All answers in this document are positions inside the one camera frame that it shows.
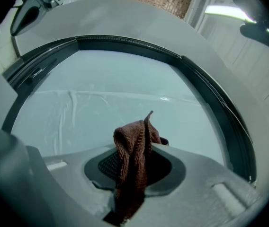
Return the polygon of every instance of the white wall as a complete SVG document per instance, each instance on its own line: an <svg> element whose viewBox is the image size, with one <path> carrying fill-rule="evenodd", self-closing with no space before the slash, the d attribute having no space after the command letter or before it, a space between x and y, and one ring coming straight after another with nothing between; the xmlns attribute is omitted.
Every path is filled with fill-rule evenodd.
<svg viewBox="0 0 269 227"><path fill-rule="evenodd" d="M260 102L269 122L269 47L242 36L242 24L235 18L209 15L201 34Z"/></svg>
<svg viewBox="0 0 269 227"><path fill-rule="evenodd" d="M16 11L17 8L10 9L0 24L0 73L5 71L17 60L10 36L10 25Z"/></svg>

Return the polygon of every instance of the washing machine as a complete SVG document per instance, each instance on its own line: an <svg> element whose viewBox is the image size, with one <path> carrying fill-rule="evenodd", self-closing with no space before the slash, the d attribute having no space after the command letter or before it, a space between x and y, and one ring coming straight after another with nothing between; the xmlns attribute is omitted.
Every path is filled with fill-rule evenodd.
<svg viewBox="0 0 269 227"><path fill-rule="evenodd" d="M32 201L32 223L108 225L114 129L151 110L170 146L153 144L158 178L128 226L238 226L260 209L267 121L190 25L137 1L83 0L14 39L20 58L0 75L0 193L14 209Z"/></svg>

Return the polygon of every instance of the white plastic surface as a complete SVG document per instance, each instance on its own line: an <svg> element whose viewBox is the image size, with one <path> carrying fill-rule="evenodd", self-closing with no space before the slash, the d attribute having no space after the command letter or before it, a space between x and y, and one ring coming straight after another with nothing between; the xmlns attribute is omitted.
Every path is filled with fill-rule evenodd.
<svg viewBox="0 0 269 227"><path fill-rule="evenodd" d="M151 110L172 146L224 164L224 139L187 79L168 64L121 52L78 51L61 62L24 103L12 133L44 157L68 154L112 144L115 128Z"/></svg>

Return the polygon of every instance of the washcloth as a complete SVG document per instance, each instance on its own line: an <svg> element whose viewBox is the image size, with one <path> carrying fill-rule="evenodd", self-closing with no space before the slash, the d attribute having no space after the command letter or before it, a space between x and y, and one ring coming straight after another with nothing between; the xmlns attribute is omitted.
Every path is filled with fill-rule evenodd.
<svg viewBox="0 0 269 227"><path fill-rule="evenodd" d="M120 172L115 191L115 217L112 224L119 226L130 219L144 202L148 169L152 164L151 143L168 145L151 125L151 111L143 120L117 128L114 142L117 147Z"/></svg>

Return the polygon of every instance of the black mesh filter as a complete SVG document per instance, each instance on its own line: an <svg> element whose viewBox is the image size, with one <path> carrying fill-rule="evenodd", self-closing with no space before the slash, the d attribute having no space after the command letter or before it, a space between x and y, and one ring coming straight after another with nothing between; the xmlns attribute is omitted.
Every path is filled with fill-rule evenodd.
<svg viewBox="0 0 269 227"><path fill-rule="evenodd" d="M148 162L146 197L167 195L185 178L184 164L160 149L153 149ZM113 148L90 159L84 166L84 173L97 188L113 191L119 168L117 149Z"/></svg>
<svg viewBox="0 0 269 227"><path fill-rule="evenodd" d="M98 168L101 173L111 178L112 180L116 180L117 174L119 172L117 152L101 160L98 164ZM151 153L150 165L148 169L149 173L147 185L151 185L168 175L168 173L171 171L171 163L169 160L153 151Z"/></svg>
<svg viewBox="0 0 269 227"><path fill-rule="evenodd" d="M98 168L101 173L105 174L113 180L116 180L118 173L117 152L111 154L109 157L106 157L104 160L101 160L98 164Z"/></svg>

